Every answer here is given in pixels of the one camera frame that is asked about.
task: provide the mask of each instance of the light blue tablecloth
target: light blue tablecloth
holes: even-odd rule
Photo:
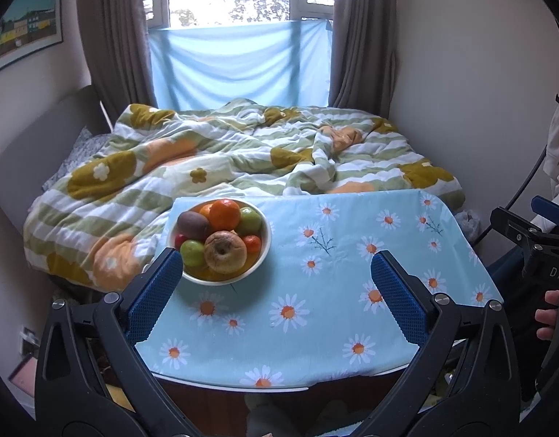
[[[137,345],[154,372],[202,385],[292,388],[407,364],[417,347],[374,291],[375,249],[457,303],[501,299],[449,209],[423,191],[246,200],[273,224],[266,260],[234,288],[182,280]],[[200,201],[177,199],[158,252],[177,216]]]

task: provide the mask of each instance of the bed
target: bed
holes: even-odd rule
[[[73,100],[57,110],[68,105],[78,108]],[[415,153],[383,118],[245,99],[180,113],[130,105],[103,148],[42,193],[40,185],[71,150],[79,126],[98,125],[100,132],[99,113],[73,117],[71,128],[62,118],[59,112],[40,118],[4,150],[0,204],[17,229],[24,224],[25,254],[34,268],[97,291],[123,290],[151,261],[179,197],[420,188],[452,210],[464,202],[459,182]],[[24,192],[15,198],[19,185]]]

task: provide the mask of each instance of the gray headboard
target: gray headboard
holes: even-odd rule
[[[59,169],[84,126],[93,134],[110,132],[92,86],[55,105],[0,152],[0,206],[19,232],[28,208],[43,194],[41,186]]]

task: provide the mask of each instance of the bowl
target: bowl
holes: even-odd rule
[[[228,198],[237,202],[239,207],[251,207],[261,216],[261,230],[259,231],[259,236],[261,238],[261,251],[259,255],[248,254],[247,261],[245,262],[244,267],[242,267],[239,271],[232,273],[232,274],[219,274],[215,273],[214,271],[210,270],[208,267],[203,266],[200,268],[188,268],[184,267],[182,271],[182,277],[191,281],[192,283],[201,284],[202,286],[224,286],[226,284],[233,284],[241,279],[246,278],[252,272],[254,272],[257,268],[261,266],[263,260],[266,258],[267,253],[270,251],[271,246],[271,227],[270,223],[267,221],[266,216],[263,214],[261,210],[259,210],[255,205],[241,200],[239,198],[232,198],[232,197],[222,197]],[[196,204],[194,207],[189,208],[189,210],[193,212],[199,212],[203,205],[210,204],[219,200],[218,198],[214,198],[205,202],[201,202],[200,204]],[[167,246],[170,248],[174,248],[174,240],[178,233],[177,223],[175,222],[173,227],[171,228],[170,232],[168,233],[167,239]]]

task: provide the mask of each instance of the framed picture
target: framed picture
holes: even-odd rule
[[[0,21],[0,69],[61,42],[61,0],[14,0]]]

